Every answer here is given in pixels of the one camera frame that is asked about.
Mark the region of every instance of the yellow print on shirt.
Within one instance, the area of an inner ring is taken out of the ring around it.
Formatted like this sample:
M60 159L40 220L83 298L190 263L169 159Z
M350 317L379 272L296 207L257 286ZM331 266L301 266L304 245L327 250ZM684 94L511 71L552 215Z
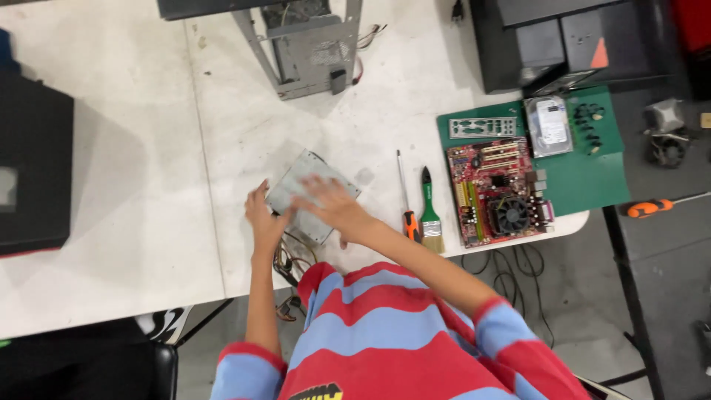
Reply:
M339 388L337 384L332 383L304 390L301 393L289 397L289 400L342 400L342 398L343 392L341 388Z

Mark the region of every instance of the paintbrush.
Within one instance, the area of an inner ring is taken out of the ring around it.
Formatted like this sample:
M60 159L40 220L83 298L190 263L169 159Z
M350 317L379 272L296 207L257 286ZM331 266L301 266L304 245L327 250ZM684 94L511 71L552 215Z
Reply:
M422 214L422 245L435 253L444 253L442 221L432 207L432 177L427 167L422 171L422 191L424 192L424 213Z

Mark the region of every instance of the white table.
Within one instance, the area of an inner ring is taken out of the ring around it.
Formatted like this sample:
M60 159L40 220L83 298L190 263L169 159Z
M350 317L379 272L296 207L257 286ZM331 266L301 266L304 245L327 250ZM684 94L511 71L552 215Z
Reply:
M0 338L249 293L247 192L278 180L304 149L355 182L359 201L402 227L396 149L410 206L429 167L445 256L460 244L435 117L508 102L477 79L473 29L445 1L367 1L362 30L388 23L360 53L344 93L282 102L230 14L165 22L151 0L56 0L0 8L19 62L77 98L73 233L58 252L0 261ZM588 213L558 218L574 233ZM343 271L380 260L331 235L320 258ZM286 282L274 279L276 288Z

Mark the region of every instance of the cooling fan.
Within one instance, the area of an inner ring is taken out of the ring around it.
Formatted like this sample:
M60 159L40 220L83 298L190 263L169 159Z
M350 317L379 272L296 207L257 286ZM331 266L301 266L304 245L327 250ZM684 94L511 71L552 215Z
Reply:
M530 226L528 205L520 197L504 197L488 204L491 226L500 234L521 232Z

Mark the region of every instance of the red motherboard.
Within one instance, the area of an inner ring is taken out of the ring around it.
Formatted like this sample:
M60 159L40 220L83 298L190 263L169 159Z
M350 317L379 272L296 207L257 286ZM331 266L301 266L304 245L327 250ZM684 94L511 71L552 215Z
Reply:
M545 172L532 172L525 137L452 147L447 159L467 248L552 231Z

